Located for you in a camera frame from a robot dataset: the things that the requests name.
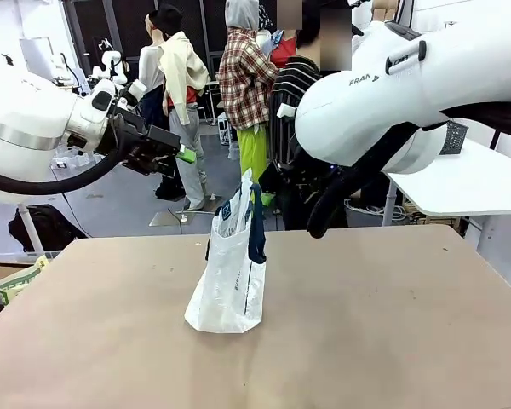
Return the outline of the grey wall board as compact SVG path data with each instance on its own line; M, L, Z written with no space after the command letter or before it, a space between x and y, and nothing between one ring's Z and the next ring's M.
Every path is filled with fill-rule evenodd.
M19 42L27 70L52 81L53 49L49 38L20 38Z

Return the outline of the person in striped shirt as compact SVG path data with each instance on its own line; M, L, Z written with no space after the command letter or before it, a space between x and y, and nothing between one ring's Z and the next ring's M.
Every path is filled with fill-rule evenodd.
M295 120L278 116L282 105L298 107L308 89L322 78L319 33L319 2L303 0L302 29L296 32L296 52L279 70L269 97L270 168L278 172L278 180L269 191L276 195L287 230L307 227L313 207L341 171L308 155L297 141Z

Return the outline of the white stand pole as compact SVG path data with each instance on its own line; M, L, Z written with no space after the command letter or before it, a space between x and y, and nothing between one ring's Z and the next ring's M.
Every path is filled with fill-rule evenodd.
M23 221L23 224L25 226L26 232L28 234L34 252L38 254L43 254L44 248L40 238L38 237L37 230L31 218L29 209L23 203L19 203L17 206L17 210L19 211L20 218Z

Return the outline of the mannequin white top dark trousers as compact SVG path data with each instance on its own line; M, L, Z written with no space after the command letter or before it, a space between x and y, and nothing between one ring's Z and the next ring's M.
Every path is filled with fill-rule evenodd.
M154 10L145 17L146 31L152 40L150 45L141 48L138 79L146 86L141 99L141 113L146 122L161 129L169 130L169 120L164 114L164 74L158 68L162 56L161 44L164 35L158 28L158 11ZM185 196L180 174L174 158L167 158L167 173L155 191L158 199L178 201Z

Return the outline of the mannequin plaid shirt grey hood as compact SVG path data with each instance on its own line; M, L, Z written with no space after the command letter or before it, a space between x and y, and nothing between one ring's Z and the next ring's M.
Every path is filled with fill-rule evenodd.
M257 183L267 168L267 99L278 68L256 41L258 0L226 0L227 42L216 79L224 112L236 131L241 172Z

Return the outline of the white side table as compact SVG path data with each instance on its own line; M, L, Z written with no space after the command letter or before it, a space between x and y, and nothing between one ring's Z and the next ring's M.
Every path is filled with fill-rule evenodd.
M427 216L483 216L478 251L491 238L495 218L511 216L511 158L474 141L417 173L388 179L390 193L402 192Z

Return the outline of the green printed cardboard carton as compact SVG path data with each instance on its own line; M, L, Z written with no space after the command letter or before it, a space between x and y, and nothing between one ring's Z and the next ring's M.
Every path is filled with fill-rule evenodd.
M48 258L40 256L31 266L0 279L0 298L3 305L10 304L48 265Z

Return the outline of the mannequin red shirt blue jacket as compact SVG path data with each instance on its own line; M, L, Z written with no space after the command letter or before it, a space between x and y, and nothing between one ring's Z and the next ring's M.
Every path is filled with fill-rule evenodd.
M277 0L276 17L270 61L282 69L296 53L296 33L302 28L302 0Z

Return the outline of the mannequin beige jacket black hat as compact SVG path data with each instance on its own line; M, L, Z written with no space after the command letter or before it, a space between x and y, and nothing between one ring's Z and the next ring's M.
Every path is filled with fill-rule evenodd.
M162 2L150 21L164 38L159 45L162 55L158 68L164 74L163 108L169 117L169 129L196 156L192 164L176 161L187 197L185 209L201 210L206 201L207 177L199 134L198 98L210 81L210 75L182 30L182 13L178 8Z

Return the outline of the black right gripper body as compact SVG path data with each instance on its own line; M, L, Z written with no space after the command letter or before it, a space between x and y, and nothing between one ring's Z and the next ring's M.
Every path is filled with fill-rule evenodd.
M272 161L258 179L264 193L292 192L296 188L295 167Z

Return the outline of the white translucent shopping bag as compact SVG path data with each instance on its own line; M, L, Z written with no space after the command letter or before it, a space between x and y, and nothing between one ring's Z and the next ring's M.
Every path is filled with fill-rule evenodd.
M241 334L261 323L265 244L261 187L246 170L235 194L212 219L207 264L184 315L193 329Z

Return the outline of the black backpack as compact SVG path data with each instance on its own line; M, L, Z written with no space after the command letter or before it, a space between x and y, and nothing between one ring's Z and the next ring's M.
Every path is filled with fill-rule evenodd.
M45 251L62 251L72 241L88 238L51 204L29 205L27 209ZM9 234L22 245L24 252L34 252L18 210L15 212L14 219L9 221L8 230Z

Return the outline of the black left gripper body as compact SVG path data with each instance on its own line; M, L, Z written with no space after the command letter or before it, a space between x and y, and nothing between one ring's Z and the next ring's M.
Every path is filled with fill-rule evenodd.
M181 150L178 135L147 125L144 118L132 114L115 114L112 130L122 147L122 166L145 176L174 175L175 156Z

